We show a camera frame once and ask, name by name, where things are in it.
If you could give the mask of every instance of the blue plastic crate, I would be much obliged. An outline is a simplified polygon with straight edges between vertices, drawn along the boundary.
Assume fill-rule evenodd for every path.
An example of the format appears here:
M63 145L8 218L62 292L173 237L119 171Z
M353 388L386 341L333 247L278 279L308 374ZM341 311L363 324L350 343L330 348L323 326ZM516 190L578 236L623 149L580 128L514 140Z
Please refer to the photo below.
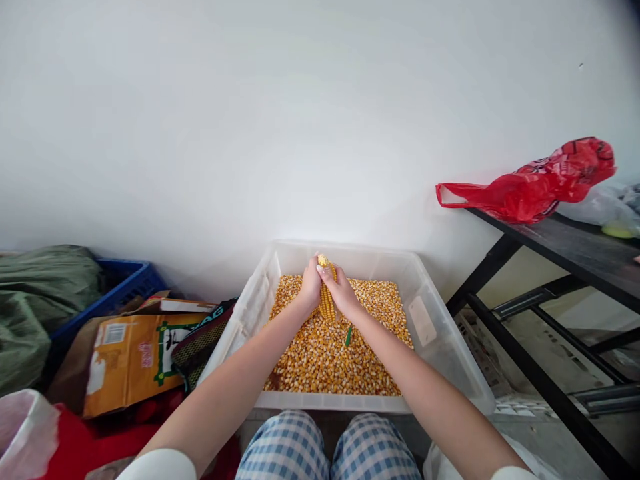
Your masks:
M102 267L110 290L49 336L51 348L42 375L45 382L53 378L75 336L86 322L94 317L117 314L136 296L146 299L167 289L167 284L150 262L115 259L96 259L96 262Z

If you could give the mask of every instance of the pink plastic bag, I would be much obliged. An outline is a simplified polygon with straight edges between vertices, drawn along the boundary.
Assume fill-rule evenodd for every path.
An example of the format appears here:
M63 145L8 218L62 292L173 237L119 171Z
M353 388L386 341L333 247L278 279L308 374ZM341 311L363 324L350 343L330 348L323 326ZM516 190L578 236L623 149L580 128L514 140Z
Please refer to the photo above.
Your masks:
M489 185L439 183L438 202L446 208L475 207L504 221L536 223L552 214L559 201L584 200L589 189L615 173L613 149L595 137L565 143L542 160L532 161ZM466 203L443 203L442 188Z

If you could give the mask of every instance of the forearm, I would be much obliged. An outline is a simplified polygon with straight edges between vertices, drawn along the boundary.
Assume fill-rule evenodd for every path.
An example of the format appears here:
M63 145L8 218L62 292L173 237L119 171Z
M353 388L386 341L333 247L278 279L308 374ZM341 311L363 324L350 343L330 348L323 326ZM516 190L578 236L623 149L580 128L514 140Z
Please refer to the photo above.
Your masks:
M501 467L527 466L448 380L364 309L349 318L385 365L414 416L465 480L488 480Z
M273 367L313 306L300 298L220 365L168 418L139 455L180 450L202 475L253 408Z

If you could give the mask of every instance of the green fabric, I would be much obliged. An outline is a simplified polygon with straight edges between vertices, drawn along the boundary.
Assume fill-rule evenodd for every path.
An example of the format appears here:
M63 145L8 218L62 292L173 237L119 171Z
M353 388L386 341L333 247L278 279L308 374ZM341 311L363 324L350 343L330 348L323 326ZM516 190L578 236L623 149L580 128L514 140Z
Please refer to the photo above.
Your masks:
M0 396L38 380L49 334L100 299L102 285L102 269L84 247L0 257Z

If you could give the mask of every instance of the blue checkered pants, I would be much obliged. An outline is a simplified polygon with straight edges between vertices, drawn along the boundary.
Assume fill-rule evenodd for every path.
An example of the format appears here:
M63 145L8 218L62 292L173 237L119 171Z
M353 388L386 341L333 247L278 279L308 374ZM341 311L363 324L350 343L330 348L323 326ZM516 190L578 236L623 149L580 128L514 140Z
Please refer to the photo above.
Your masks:
M340 436L333 464L320 429L308 414L285 410L251 439L236 480L420 480L400 432L374 413L356 416Z

